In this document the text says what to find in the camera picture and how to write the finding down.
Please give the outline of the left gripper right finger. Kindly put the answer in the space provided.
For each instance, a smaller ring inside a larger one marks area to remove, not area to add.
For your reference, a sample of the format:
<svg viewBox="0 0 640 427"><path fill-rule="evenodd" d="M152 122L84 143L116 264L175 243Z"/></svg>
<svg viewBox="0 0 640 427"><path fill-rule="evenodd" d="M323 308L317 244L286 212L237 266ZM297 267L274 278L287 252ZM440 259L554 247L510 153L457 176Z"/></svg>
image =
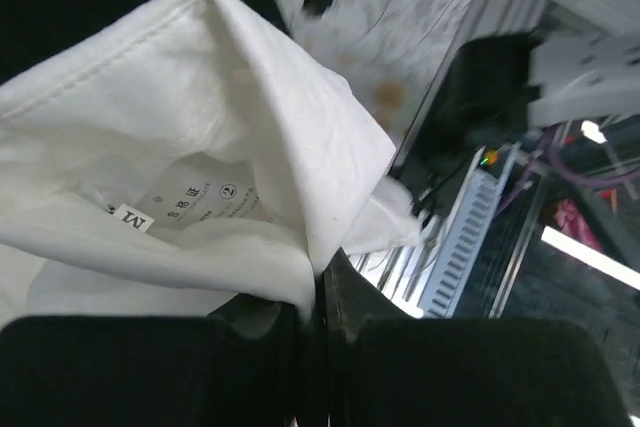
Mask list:
<svg viewBox="0 0 640 427"><path fill-rule="evenodd" d="M566 321L416 319L343 253L323 274L334 426L627 426L598 347Z"/></svg>

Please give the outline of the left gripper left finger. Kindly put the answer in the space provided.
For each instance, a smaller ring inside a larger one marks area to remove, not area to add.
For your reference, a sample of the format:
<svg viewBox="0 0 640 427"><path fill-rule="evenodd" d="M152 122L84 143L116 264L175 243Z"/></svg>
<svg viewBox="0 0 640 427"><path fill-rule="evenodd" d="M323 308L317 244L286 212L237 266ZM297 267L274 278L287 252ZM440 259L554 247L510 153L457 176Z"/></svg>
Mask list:
<svg viewBox="0 0 640 427"><path fill-rule="evenodd" d="M293 426L320 420L295 308L24 317L1 331L5 426Z"/></svg>

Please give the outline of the white shirt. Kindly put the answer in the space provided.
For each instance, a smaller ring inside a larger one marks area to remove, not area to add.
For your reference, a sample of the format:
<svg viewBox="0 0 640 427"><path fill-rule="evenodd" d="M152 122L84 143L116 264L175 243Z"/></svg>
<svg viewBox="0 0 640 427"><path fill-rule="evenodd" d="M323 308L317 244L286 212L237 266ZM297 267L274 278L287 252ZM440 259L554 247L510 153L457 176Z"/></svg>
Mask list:
<svg viewBox="0 0 640 427"><path fill-rule="evenodd" d="M395 145L241 0L149 0L1 80L1 320L315 303L339 251L413 246Z"/></svg>

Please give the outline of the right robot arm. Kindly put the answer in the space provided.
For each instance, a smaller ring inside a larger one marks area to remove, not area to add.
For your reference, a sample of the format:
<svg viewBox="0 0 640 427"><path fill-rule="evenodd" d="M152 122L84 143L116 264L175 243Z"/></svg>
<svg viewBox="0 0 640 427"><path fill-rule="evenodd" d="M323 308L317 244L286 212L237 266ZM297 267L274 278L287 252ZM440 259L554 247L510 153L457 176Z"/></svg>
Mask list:
<svg viewBox="0 0 640 427"><path fill-rule="evenodd" d="M483 146L561 123L639 111L639 37L543 40L547 0L472 0L392 174L418 196Z"/></svg>

